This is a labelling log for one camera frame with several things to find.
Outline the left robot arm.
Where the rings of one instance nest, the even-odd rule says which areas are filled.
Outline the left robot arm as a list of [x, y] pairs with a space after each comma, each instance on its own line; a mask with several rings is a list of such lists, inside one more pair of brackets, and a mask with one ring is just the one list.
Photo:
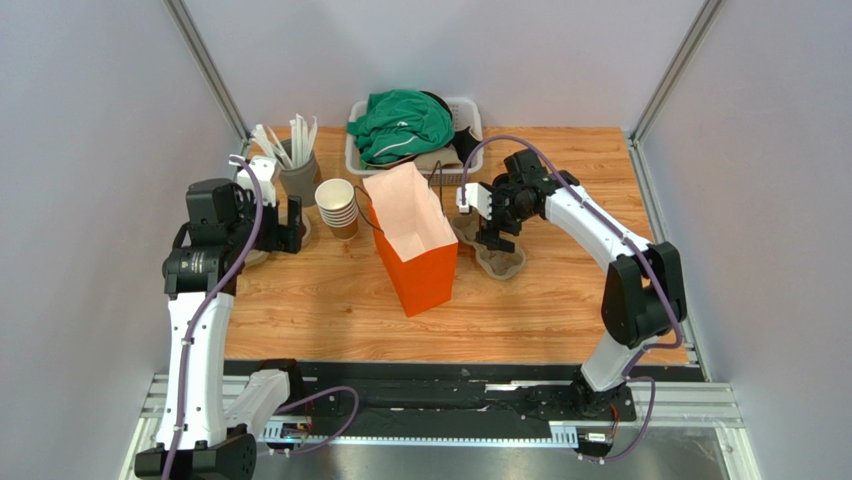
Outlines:
[[216, 178], [185, 195], [188, 220], [163, 263], [171, 350], [166, 404], [153, 447], [138, 453], [139, 479], [250, 479], [258, 436], [290, 396], [286, 369], [258, 370], [230, 405], [223, 401], [224, 353], [238, 275], [253, 250], [295, 254], [302, 202], [276, 189]]

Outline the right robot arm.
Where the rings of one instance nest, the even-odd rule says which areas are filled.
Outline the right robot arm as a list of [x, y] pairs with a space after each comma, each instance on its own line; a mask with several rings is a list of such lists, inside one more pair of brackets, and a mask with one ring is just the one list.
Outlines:
[[683, 344], [687, 304], [680, 253], [670, 242], [654, 243], [627, 229], [573, 175], [534, 149], [514, 153], [504, 166], [491, 182], [459, 187], [457, 207], [479, 215], [475, 241], [490, 250], [513, 252], [509, 238], [538, 216], [569, 235], [602, 270], [604, 333], [568, 393], [576, 415], [598, 417], [645, 354]]

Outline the grey pulp cup carrier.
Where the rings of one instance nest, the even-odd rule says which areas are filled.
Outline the grey pulp cup carrier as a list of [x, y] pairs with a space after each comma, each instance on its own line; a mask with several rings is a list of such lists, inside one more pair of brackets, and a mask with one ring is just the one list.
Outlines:
[[478, 214], [456, 214], [450, 219], [450, 225], [458, 240], [474, 249], [475, 260], [491, 278], [506, 281], [517, 275], [525, 267], [527, 257], [520, 245], [513, 253], [489, 250], [476, 241], [481, 217]]

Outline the orange paper bag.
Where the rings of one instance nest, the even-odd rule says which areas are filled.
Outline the orange paper bag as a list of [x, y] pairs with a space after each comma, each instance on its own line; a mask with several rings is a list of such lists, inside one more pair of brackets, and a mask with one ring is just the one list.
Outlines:
[[458, 239], [439, 196], [406, 163], [363, 180], [377, 252], [408, 317], [451, 300]]

